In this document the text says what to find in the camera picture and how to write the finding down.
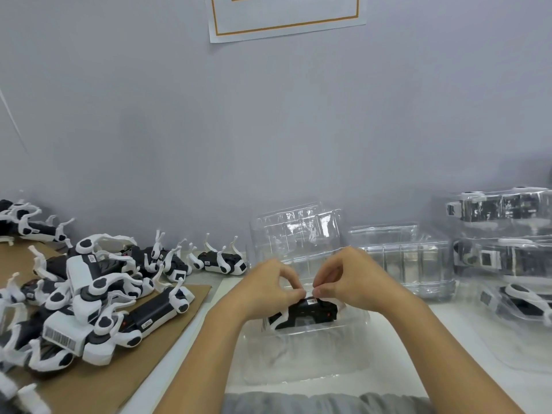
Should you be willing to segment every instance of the forearm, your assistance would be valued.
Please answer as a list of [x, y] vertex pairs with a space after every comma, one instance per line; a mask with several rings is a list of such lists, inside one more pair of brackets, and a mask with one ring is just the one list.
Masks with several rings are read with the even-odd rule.
[[208, 312], [156, 414], [219, 414], [243, 323], [223, 301]]
[[522, 414], [420, 299], [384, 313], [404, 343], [439, 414]]

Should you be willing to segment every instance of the gray sleeve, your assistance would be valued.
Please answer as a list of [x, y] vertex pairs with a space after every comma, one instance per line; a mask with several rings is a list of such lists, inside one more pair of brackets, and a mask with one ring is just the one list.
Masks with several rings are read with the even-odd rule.
[[398, 395], [226, 394], [221, 414], [436, 414], [428, 398]]

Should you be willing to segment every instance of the paper sign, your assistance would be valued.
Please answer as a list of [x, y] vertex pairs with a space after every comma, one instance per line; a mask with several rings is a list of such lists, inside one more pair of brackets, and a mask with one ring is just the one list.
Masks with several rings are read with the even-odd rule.
[[211, 43], [366, 24], [366, 0], [205, 0]]

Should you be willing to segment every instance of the clear plastic packaging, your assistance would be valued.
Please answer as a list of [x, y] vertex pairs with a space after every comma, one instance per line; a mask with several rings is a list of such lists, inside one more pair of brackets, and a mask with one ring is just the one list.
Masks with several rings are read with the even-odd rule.
[[460, 238], [453, 244], [457, 272], [464, 268], [507, 277], [552, 279], [552, 236]]
[[347, 237], [416, 295], [448, 299], [454, 293], [450, 243], [437, 232], [411, 222], [352, 227]]
[[436, 215], [443, 215], [459, 236], [541, 235], [551, 228], [552, 190], [546, 187], [469, 191], [436, 197], [434, 203]]
[[[312, 290], [312, 279], [304, 281]], [[240, 333], [231, 385], [265, 385], [351, 373], [370, 362], [369, 312], [342, 302], [337, 320], [272, 330], [249, 321]]]
[[255, 217], [251, 238], [258, 262], [277, 258], [289, 263], [295, 258], [342, 247], [340, 209], [311, 202]]
[[511, 282], [496, 277], [463, 279], [456, 299], [497, 359], [514, 369], [551, 372], [552, 283], [535, 280], [516, 279], [514, 295], [523, 298], [519, 299], [511, 295]]

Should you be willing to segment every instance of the brown cardboard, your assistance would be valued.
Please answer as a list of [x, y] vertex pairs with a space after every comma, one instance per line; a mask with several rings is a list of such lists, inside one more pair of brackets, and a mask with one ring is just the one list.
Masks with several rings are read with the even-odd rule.
[[[0, 243], [0, 287], [15, 271], [20, 271], [19, 285], [33, 278], [33, 255], [29, 245], [52, 257], [57, 255], [41, 243], [18, 241], [13, 246]], [[112, 414], [116, 412], [146, 379], [183, 330], [196, 315], [209, 293], [209, 285], [186, 285], [196, 296], [188, 311], [167, 322], [134, 349], [117, 348], [108, 366], [97, 367], [77, 359], [65, 372], [48, 380], [37, 380], [27, 371], [15, 368], [10, 377], [19, 386], [32, 382], [48, 403], [53, 414]], [[145, 302], [150, 295], [141, 299]]]

